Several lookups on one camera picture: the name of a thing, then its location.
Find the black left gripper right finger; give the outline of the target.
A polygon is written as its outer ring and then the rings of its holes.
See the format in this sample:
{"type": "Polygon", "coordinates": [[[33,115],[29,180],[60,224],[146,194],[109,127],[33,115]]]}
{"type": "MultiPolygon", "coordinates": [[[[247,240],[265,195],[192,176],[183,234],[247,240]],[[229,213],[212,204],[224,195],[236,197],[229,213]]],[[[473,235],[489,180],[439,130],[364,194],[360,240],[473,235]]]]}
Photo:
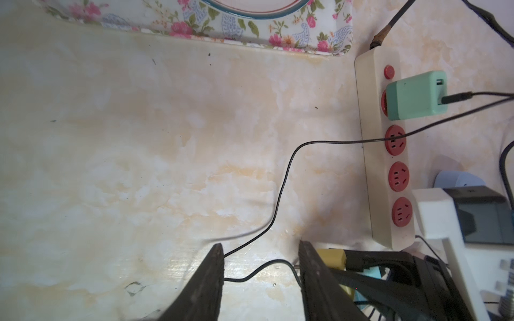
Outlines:
{"type": "Polygon", "coordinates": [[[343,291],[310,242],[299,242],[298,256],[306,320],[368,319],[343,291]]]}

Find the green charger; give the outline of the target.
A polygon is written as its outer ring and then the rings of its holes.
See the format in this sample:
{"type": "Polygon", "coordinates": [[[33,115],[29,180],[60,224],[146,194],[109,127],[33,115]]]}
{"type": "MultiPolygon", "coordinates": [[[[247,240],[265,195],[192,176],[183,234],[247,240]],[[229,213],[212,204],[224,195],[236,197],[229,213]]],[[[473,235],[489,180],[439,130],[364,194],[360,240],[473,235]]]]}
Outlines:
{"type": "Polygon", "coordinates": [[[430,71],[397,80],[385,87],[389,120],[408,120],[444,114],[448,106],[442,98],[448,93],[447,74],[430,71]]]}

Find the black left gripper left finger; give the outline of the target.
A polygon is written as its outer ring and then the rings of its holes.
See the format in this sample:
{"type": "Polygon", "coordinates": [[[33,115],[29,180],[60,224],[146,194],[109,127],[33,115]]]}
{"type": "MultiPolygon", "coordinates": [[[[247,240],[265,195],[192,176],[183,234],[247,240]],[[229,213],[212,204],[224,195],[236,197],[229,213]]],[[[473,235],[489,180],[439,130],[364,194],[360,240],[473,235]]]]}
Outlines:
{"type": "Polygon", "coordinates": [[[217,320],[224,285],[224,251],[212,246],[194,275],[159,320],[217,320]]]}

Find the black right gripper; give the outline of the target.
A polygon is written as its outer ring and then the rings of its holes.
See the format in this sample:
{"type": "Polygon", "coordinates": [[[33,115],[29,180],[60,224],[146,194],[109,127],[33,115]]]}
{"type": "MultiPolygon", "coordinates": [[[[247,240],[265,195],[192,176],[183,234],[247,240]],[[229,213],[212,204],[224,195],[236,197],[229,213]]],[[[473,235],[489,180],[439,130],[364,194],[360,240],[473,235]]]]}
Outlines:
{"type": "Polygon", "coordinates": [[[405,251],[345,250],[345,255],[349,271],[330,269],[336,280],[393,310],[401,320],[473,319],[449,269],[439,259],[405,251]],[[375,266],[401,269],[401,283],[355,273],[375,266]]]}

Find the yellow charger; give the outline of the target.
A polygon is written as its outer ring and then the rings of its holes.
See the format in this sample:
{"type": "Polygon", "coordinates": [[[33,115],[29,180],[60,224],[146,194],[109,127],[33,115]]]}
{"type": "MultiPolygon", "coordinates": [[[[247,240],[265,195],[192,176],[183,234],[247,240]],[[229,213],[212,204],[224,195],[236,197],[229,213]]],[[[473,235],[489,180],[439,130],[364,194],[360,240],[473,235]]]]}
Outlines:
{"type": "Polygon", "coordinates": [[[342,249],[317,249],[317,253],[323,263],[328,267],[336,270],[346,270],[347,256],[342,249]]]}

